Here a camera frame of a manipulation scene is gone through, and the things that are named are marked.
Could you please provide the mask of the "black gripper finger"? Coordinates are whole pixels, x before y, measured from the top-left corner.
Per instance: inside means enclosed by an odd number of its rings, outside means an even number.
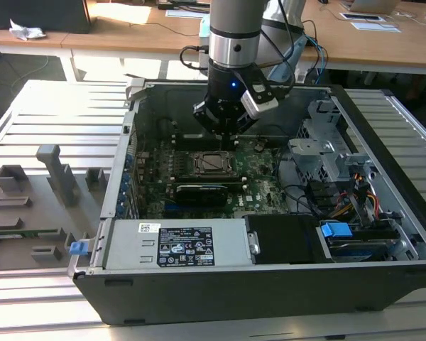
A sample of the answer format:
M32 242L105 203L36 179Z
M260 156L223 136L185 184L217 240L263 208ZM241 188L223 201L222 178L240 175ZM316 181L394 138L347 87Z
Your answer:
M242 116L239 119L231 121L228 132L229 151L234 151L236 149L236 136L248 131L256 122L257 120L252 119L250 116Z
M214 135L219 142L219 148L221 150L225 151L228 149L229 135L226 132L226 122L224 118L216 117L205 101L194 105L193 117L207 132Z

